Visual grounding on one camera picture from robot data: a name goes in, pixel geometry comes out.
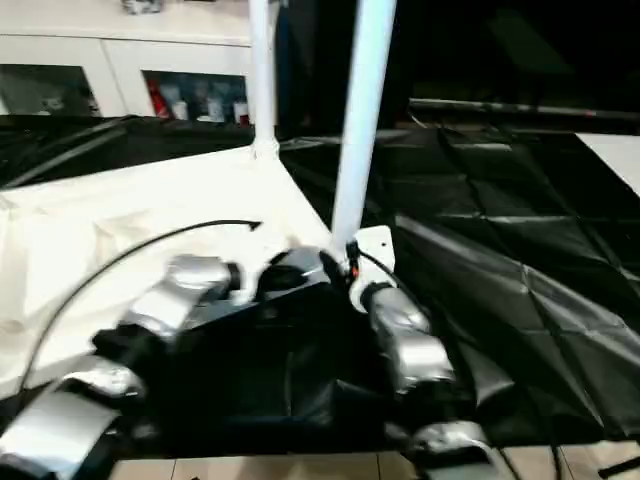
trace red bottle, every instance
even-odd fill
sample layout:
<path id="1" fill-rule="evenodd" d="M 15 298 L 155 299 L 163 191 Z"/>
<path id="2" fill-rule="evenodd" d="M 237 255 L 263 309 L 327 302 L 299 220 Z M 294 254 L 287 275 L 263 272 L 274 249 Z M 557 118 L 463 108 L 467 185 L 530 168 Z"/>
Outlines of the red bottle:
<path id="1" fill-rule="evenodd" d="M 167 102 L 164 101 L 158 83 L 155 80 L 149 80 L 147 82 L 149 88 L 149 95 L 151 96 L 151 103 L 153 104 L 153 111 L 156 113 L 156 117 L 171 118 L 169 109 L 167 108 Z"/>

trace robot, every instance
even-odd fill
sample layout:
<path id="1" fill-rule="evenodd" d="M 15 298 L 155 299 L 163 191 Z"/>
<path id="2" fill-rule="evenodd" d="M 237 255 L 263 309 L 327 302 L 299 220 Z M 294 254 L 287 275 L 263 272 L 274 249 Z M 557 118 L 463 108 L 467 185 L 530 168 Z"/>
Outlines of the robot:
<path id="1" fill-rule="evenodd" d="M 393 386 L 396 413 L 388 435 L 417 476 L 499 476 L 482 428 L 466 413 L 447 348 L 425 311 L 393 278 L 361 268 L 356 244 L 347 251 L 348 265 L 317 248 L 283 252 L 261 273 L 253 300 L 237 308 L 293 299 L 318 285 L 350 293 L 354 314 L 366 312 Z M 0 478 L 107 479 L 154 385 L 163 381 L 163 365 L 190 328 L 193 312 L 242 288 L 241 272 L 241 266 L 216 257 L 173 258 L 161 281 L 131 303 L 114 329 L 96 334 L 95 353 L 9 425 L 0 437 Z"/>

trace white cabinet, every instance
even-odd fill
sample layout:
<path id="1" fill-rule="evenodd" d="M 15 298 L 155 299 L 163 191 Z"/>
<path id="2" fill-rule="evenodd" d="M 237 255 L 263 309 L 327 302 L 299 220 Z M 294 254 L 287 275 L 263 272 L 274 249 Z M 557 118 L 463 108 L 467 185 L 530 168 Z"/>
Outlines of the white cabinet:
<path id="1" fill-rule="evenodd" d="M 229 117 L 233 116 L 234 102 L 248 100 L 252 112 L 249 47 L 131 40 L 104 40 L 104 46 L 124 104 L 131 114 L 155 115 L 149 94 L 150 82 L 160 87 L 167 104 L 177 99 L 168 98 L 170 95 L 163 87 L 174 87 L 175 96 L 187 101 L 189 110 L 194 109 L 194 103 L 204 101 L 200 112 L 190 111 L 191 119 L 198 113 L 206 113 L 202 110 L 206 110 L 208 95 L 217 95 L 215 98 L 224 95 L 227 121 L 233 121 Z M 214 92 L 216 89 L 224 90 L 224 93 Z"/>
<path id="2" fill-rule="evenodd" d="M 168 0 L 150 15 L 120 0 L 0 0 L 0 12 L 0 114 L 152 116 L 152 84 L 170 113 L 253 117 L 247 0 Z M 272 32 L 277 13 L 273 1 Z"/>
<path id="3" fill-rule="evenodd" d="M 0 35 L 0 113 L 45 110 L 127 113 L 100 40 Z"/>

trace floor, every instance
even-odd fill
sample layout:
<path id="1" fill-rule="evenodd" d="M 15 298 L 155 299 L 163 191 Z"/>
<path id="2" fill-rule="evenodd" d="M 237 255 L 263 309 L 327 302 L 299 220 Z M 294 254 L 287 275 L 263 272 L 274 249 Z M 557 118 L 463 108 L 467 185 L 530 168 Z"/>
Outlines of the floor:
<path id="1" fill-rule="evenodd" d="M 510 448 L 522 480 L 553 480 L 548 449 Z M 636 443 L 563 447 L 565 480 L 597 480 L 598 468 L 640 455 Z M 396 453 L 137 460 L 118 464 L 110 480 L 409 480 L 410 464 Z M 508 471 L 503 477 L 511 480 Z M 640 480 L 640 470 L 613 477 Z"/>

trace white pole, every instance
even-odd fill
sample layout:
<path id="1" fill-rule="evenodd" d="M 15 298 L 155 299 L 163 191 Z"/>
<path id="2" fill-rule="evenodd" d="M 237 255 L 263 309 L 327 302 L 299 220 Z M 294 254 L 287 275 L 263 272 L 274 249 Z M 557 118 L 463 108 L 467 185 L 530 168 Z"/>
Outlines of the white pole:
<path id="1" fill-rule="evenodd" d="M 333 242 L 338 251 L 360 228 L 396 0 L 359 0 L 344 121 Z"/>
<path id="2" fill-rule="evenodd" d="M 249 16 L 251 21 L 251 67 L 254 102 L 254 125 L 256 137 L 254 147 L 259 152 L 272 152 L 275 148 L 273 129 L 273 58 L 269 35 L 269 1 L 250 0 Z"/>

